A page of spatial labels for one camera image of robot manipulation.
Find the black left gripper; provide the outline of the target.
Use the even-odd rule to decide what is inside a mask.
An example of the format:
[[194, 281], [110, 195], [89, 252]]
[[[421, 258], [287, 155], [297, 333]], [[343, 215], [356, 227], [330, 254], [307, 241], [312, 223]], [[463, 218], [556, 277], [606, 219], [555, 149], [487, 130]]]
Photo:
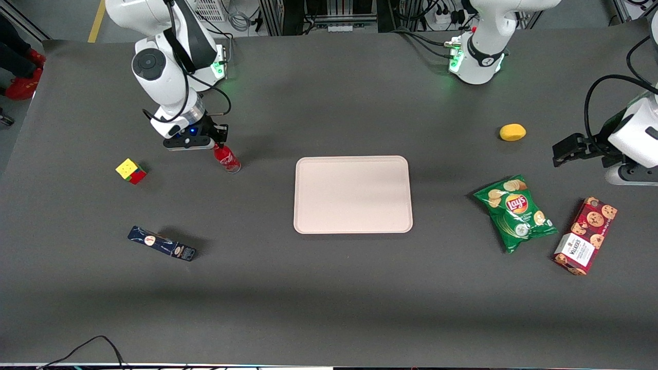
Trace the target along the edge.
[[573, 133], [558, 143], [553, 145], [553, 166], [560, 167], [570, 161], [579, 159], [586, 160], [602, 157], [602, 166], [609, 168], [614, 164], [631, 164], [634, 160], [630, 159], [615, 145], [610, 142], [612, 133], [618, 131], [625, 122], [625, 110], [613, 115], [607, 119], [598, 134], [593, 134], [590, 125], [590, 114], [585, 112], [583, 123], [585, 126], [586, 136], [581, 133]]

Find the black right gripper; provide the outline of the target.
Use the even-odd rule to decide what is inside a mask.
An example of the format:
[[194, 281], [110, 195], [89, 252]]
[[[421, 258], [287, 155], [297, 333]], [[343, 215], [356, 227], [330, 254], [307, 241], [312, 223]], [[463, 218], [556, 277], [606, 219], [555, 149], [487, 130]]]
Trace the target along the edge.
[[203, 115], [197, 122], [183, 128], [182, 124], [174, 124], [169, 130], [169, 145], [207, 145], [210, 150], [216, 145], [224, 145], [228, 138], [228, 125], [215, 126], [214, 121]]

